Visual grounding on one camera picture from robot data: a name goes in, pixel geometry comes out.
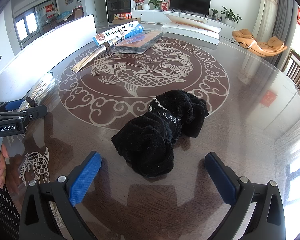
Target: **white round vase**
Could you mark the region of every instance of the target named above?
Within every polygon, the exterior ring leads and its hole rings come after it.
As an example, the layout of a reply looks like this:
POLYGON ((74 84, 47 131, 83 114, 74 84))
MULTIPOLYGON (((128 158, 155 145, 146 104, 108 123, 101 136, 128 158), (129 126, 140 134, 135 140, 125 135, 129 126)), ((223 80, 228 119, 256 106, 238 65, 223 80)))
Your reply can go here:
POLYGON ((233 23, 234 23, 233 20, 226 19, 226 24, 227 25, 232 26, 233 23))
POLYGON ((143 10, 149 10, 150 9, 150 5, 149 4, 144 4, 143 6, 142 6, 142 9, 143 10))

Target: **blue gripper pad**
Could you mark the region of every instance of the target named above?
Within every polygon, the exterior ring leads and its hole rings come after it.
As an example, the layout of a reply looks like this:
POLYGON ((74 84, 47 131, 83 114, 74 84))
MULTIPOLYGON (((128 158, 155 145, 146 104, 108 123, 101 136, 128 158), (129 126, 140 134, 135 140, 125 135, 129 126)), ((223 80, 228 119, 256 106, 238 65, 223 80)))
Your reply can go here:
POLYGON ((15 100, 15 101, 11 101, 9 102, 7 105, 6 105, 6 110, 7 111, 13 111, 13 110, 16 110, 18 109, 22 102, 25 101, 25 99, 19 99, 19 100, 15 100))
POLYGON ((227 176, 224 168, 221 167, 211 153, 208 153, 205 156, 204 166, 208 171, 214 185, 216 185, 223 201, 231 206, 234 205, 237 202, 236 187, 231 182, 231 179, 227 176))
POLYGON ((69 201, 73 207, 81 203, 100 167, 101 155, 96 152, 69 189, 69 201))

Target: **television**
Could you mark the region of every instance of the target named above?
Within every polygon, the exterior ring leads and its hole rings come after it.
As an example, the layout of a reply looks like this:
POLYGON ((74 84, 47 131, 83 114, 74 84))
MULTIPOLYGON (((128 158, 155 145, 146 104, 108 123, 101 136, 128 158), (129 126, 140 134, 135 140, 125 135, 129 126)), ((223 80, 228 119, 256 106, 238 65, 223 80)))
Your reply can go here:
POLYGON ((170 9, 208 15, 210 10, 210 0, 171 0, 170 9))

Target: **wooden table surface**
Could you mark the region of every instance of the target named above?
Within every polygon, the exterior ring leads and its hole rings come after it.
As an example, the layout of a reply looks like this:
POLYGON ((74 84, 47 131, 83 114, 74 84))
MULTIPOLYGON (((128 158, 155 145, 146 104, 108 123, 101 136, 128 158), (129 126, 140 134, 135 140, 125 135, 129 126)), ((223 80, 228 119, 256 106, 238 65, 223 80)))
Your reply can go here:
POLYGON ((102 165, 76 207, 98 239, 207 239, 229 210, 203 166, 205 155, 214 151, 238 176, 278 183, 287 239, 296 236, 300 93, 291 80, 227 41, 212 50, 172 34, 144 54, 108 54, 78 74, 71 72, 92 49, 90 43, 52 69, 62 81, 42 102, 49 112, 44 120, 29 124, 23 139, 4 139, 13 156, 7 186, 19 212, 28 181, 44 183, 68 175, 95 150, 102 165), (145 179, 119 156, 111 137, 147 111, 153 96, 172 89, 207 100, 210 115, 197 138, 182 135, 177 141, 169 174, 145 179))

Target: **white tv cabinet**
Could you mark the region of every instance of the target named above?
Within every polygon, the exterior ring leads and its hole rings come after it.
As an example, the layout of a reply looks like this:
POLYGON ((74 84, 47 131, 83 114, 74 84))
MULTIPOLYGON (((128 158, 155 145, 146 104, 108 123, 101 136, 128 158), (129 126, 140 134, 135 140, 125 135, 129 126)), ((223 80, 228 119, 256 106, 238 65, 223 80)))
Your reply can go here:
POLYGON ((131 11, 131 17, 137 18, 140 17, 142 22, 155 22, 155 23, 168 23, 170 20, 164 14, 172 14, 174 16, 179 16, 183 18, 199 20, 208 24, 210 26, 222 28, 219 36, 226 38, 232 41, 232 32, 235 31, 235 28, 229 26, 225 23, 214 21, 209 18, 205 18, 199 15, 187 14, 187 13, 180 13, 180 12, 171 12, 171 11, 159 11, 159 10, 138 10, 138 11, 131 11))

